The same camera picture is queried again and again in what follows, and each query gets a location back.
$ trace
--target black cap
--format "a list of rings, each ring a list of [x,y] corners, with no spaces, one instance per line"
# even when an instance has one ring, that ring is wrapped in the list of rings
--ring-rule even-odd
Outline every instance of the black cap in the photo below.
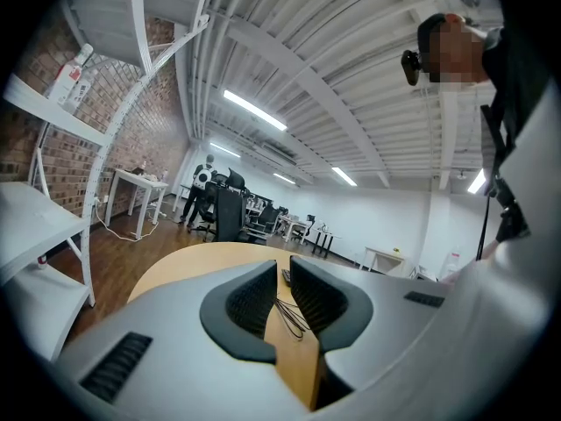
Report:
[[[429,72],[429,50],[430,50],[430,34],[438,31],[440,25],[446,22],[446,16],[442,12],[433,14],[422,22],[417,28],[417,43],[419,44],[419,53],[421,54],[421,67],[423,71]]]

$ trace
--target fluorescent light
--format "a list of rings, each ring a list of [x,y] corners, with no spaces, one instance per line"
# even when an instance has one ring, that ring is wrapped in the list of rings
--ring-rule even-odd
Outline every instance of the fluorescent light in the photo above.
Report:
[[[284,176],[281,176],[278,173],[273,173],[273,175],[275,175],[277,178],[281,178],[281,179],[285,180],[286,182],[290,182],[291,184],[295,184],[294,181],[290,181],[288,178],[285,178]]]
[[[287,126],[281,123],[279,120],[277,120],[274,117],[271,117],[269,114],[262,111],[260,108],[253,106],[251,103],[246,102],[246,100],[244,100],[240,96],[232,94],[229,90],[224,91],[224,98],[228,98],[231,102],[234,102],[235,104],[239,104],[242,108],[250,111],[251,113],[255,114],[258,117],[263,118],[263,120],[265,120],[267,123],[270,123],[275,128],[281,131],[287,129]]]
[[[483,168],[482,168],[479,174],[473,180],[472,185],[467,191],[470,193],[477,193],[477,191],[481,189],[481,186],[485,184],[485,181],[486,179],[485,179],[485,175],[483,175]]]
[[[218,148],[219,150],[225,151],[228,154],[231,154],[232,156],[236,156],[237,158],[240,157],[239,154],[237,153],[233,153],[230,150],[227,150],[226,148],[224,148],[223,146],[219,146],[217,144],[213,144],[212,142],[210,142],[210,144],[214,147],[214,148]]]
[[[349,184],[352,187],[357,187],[357,183],[353,181],[349,176],[347,176],[346,173],[343,170],[341,170],[341,168],[333,167],[332,170],[335,173],[337,173],[339,176],[341,176],[345,181],[347,181],[347,184]]]

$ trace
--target wooden table top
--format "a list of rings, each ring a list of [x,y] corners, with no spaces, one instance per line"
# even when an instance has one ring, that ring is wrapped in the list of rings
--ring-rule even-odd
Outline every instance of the wooden table top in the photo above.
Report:
[[[295,304],[281,272],[283,268],[290,269],[292,255],[298,254],[247,243],[219,242],[189,246],[169,254],[152,265],[138,280],[128,302],[154,287],[169,282],[247,263],[276,260],[278,298]],[[281,314],[273,307],[266,323],[265,341],[274,345],[276,349],[276,370],[282,380],[307,407],[315,406],[319,345],[314,334],[307,331],[302,340],[295,339],[285,326]]]

